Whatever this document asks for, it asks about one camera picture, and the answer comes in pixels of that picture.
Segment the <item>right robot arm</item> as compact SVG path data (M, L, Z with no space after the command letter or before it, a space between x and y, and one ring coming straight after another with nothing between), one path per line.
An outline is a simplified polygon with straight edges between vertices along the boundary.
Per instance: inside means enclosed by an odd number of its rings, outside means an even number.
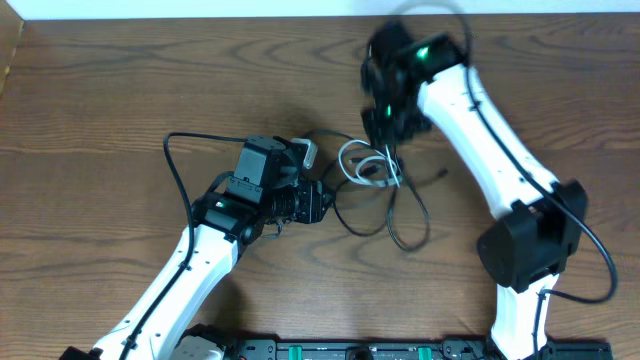
M401 23L384 24L369 39L361 81L374 99L361 112L374 147L393 148L437 127L473 175L495 219L477 242L497 284L491 340L505 359L541 353L548 304L538 296L553 289L580 238L554 204L582 218L584 189L561 184L526 149L446 33L418 42Z

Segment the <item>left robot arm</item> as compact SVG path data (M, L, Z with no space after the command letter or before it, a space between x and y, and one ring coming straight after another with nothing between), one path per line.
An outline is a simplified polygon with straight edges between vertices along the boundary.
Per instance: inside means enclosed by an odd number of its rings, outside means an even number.
M202 196L185 198L187 225L175 251L130 312L89 350L65 359L168 359L202 303L267 225L319 223L334 192L306 177L316 145L308 138L248 136L235 170Z

